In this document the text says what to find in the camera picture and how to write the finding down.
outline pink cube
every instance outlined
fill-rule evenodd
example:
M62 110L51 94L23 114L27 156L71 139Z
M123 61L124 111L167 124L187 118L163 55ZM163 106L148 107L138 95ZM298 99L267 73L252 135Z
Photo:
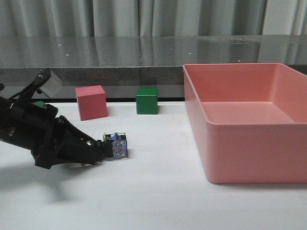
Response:
M76 88L82 121L107 116L106 92L101 85Z

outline pink container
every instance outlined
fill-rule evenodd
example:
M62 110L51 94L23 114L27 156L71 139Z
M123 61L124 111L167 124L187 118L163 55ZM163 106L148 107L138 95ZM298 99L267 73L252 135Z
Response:
M307 183L307 77L278 63L184 65L207 179Z

